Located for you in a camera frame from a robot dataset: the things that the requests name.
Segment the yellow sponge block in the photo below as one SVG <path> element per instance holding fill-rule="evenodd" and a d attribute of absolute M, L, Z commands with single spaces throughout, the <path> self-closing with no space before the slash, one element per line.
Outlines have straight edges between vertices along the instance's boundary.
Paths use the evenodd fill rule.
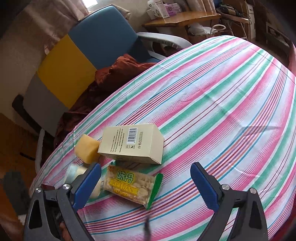
<path fill-rule="evenodd" d="M 91 164 L 99 161 L 99 146 L 100 141 L 95 140 L 94 138 L 86 134 L 83 134 L 74 147 L 74 153 L 84 163 Z"/>

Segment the green snack bar packet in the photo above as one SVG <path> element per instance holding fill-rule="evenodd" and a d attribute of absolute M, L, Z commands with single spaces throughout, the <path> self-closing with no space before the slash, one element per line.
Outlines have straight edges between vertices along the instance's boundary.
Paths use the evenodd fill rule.
<path fill-rule="evenodd" d="M 117 196 L 141 204 L 149 210 L 160 189 L 163 174 L 156 176 L 109 165 L 103 188 Z"/>

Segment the beige cardboard box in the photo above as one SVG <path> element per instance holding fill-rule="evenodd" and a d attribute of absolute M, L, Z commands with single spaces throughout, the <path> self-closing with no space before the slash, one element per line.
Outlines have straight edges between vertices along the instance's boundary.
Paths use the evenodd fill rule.
<path fill-rule="evenodd" d="M 160 165 L 164 136 L 154 123 L 108 126 L 103 130 L 98 153 L 118 161 Z"/>

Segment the striped tablecloth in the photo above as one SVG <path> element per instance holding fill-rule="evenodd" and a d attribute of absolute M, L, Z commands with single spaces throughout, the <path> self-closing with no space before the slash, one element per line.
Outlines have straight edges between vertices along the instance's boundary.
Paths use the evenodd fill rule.
<path fill-rule="evenodd" d="M 95 240 L 196 240 L 212 216 L 190 177 L 200 162 L 222 184 L 258 191 L 268 237 L 284 230 L 295 199 L 295 76 L 269 53 L 233 36 L 210 38 L 156 64 L 98 105 L 45 162 L 32 182 L 59 187 L 82 134 L 154 123 L 164 136 L 162 173 L 150 210 L 102 192 L 79 211 Z"/>

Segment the grey yellow blue chair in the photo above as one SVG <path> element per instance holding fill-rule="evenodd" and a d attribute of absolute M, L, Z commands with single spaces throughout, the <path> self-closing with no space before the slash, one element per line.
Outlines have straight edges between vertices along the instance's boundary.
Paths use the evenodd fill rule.
<path fill-rule="evenodd" d="M 129 54 L 138 62 L 159 62 L 162 53 L 144 45 L 166 44 L 177 50 L 190 43 L 159 33 L 136 33 L 114 6 L 87 16 L 70 30 L 42 61 L 23 97 L 25 121 L 39 133 L 36 165 L 56 149 L 54 138 L 63 113 L 94 81 L 95 72 Z"/>

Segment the dark red blanket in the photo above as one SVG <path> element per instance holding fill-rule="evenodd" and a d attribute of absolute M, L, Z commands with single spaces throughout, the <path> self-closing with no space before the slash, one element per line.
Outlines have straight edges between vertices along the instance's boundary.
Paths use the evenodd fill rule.
<path fill-rule="evenodd" d="M 107 97 L 154 65 L 152 61 L 140 63 L 129 54 L 124 54 L 111 66 L 97 70 L 94 81 L 79 96 L 69 111 L 61 116 L 55 134 L 54 147 L 58 147 L 67 134 Z"/>

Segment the pink patterned curtain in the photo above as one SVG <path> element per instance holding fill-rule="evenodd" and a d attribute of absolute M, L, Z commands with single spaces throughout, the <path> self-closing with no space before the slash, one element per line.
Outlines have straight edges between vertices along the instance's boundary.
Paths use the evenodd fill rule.
<path fill-rule="evenodd" d="M 30 1 L 16 21 L 25 37 L 47 55 L 88 14 L 83 1 Z"/>

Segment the wooden side shelf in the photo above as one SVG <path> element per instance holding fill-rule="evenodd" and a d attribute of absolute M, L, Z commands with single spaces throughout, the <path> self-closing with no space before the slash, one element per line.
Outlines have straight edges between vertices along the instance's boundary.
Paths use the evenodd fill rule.
<path fill-rule="evenodd" d="M 206 11 L 185 11 L 177 15 L 165 18 L 155 19 L 142 26 L 149 32 L 156 31 L 157 28 L 175 28 L 179 30 L 180 37 L 189 40 L 188 38 L 188 25 L 193 23 L 200 23 L 220 19 L 221 15 L 218 13 L 210 13 Z"/>

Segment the white boxes on shelf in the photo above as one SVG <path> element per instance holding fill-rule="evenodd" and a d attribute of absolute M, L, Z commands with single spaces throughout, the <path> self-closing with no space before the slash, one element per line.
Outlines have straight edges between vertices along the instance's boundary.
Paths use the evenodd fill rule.
<path fill-rule="evenodd" d="M 152 20 L 157 18 L 166 19 L 182 12 L 182 9 L 178 3 L 167 4 L 163 1 L 150 0 L 147 1 L 147 5 L 149 7 L 147 14 Z"/>

